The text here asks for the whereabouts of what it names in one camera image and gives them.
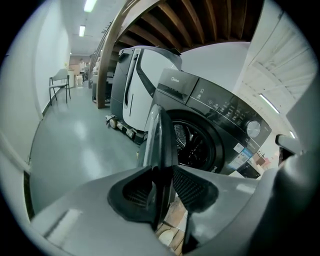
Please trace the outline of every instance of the wooden pillar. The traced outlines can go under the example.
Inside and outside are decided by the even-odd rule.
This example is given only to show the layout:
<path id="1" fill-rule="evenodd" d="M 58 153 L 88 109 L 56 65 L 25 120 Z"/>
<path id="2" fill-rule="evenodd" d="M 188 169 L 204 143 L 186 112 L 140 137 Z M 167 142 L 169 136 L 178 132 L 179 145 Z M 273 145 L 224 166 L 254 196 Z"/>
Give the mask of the wooden pillar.
<path id="1" fill-rule="evenodd" d="M 114 18 L 113 23 L 110 26 L 109 32 L 106 35 L 104 45 L 102 48 L 102 54 L 100 58 L 100 66 L 98 70 L 98 80 L 96 84 L 96 106 L 98 109 L 105 107 L 105 88 L 107 81 L 107 72 L 111 53 L 117 40 L 118 34 L 121 30 L 121 26 L 130 11 L 130 9 L 140 0 L 127 0 L 117 16 Z"/>

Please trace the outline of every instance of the caster wheel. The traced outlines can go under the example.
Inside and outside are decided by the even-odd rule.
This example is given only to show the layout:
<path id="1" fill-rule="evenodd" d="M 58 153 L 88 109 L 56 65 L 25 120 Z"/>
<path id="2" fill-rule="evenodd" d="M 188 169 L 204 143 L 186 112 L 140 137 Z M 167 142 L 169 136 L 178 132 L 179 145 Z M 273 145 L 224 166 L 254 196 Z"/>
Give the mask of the caster wheel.
<path id="1" fill-rule="evenodd" d="M 117 119 L 111 118 L 110 121 L 109 121 L 109 123 L 110 123 L 110 126 L 111 126 L 113 129 L 116 129 L 116 128 L 117 128 L 117 123 L 118 123 Z"/>

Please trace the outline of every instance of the label sticker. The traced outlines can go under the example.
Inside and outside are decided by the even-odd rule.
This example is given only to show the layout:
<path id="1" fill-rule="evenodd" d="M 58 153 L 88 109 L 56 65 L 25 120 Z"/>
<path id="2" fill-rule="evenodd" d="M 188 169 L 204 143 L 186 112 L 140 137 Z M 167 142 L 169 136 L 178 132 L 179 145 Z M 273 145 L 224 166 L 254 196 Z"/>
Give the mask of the label sticker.
<path id="1" fill-rule="evenodd" d="M 235 147 L 233 148 L 237 153 L 240 153 L 245 147 L 242 146 L 240 143 L 238 143 L 237 145 L 235 145 Z"/>
<path id="2" fill-rule="evenodd" d="M 246 148 L 244 148 L 240 154 L 238 154 L 231 163 L 229 163 L 229 167 L 233 170 L 237 170 L 240 166 L 246 163 L 253 154 Z"/>

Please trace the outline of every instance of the brand logo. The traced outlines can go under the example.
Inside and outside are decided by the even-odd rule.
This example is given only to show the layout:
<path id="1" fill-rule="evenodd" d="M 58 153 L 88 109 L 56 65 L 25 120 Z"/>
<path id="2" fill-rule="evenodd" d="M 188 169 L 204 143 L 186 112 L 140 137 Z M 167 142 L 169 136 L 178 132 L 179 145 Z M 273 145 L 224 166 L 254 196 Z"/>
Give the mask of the brand logo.
<path id="1" fill-rule="evenodd" d="M 211 173 L 215 173 L 217 169 L 218 169 L 217 166 L 213 167 L 213 169 L 211 170 Z"/>
<path id="2" fill-rule="evenodd" d="M 179 83 L 179 80 L 175 79 L 174 77 L 171 77 L 171 81 L 175 81 L 175 82 Z"/>

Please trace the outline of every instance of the epoxy floor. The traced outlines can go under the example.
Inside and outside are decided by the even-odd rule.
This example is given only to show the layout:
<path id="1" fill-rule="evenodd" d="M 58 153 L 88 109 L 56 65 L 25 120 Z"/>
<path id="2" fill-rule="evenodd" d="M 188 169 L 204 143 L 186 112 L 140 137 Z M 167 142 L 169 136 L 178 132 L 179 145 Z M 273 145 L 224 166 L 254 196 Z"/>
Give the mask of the epoxy floor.
<path id="1" fill-rule="evenodd" d="M 88 88 L 72 88 L 66 104 L 57 94 L 39 125 L 31 150 L 30 192 L 37 214 L 77 186 L 135 168 L 139 146 L 105 124 Z"/>

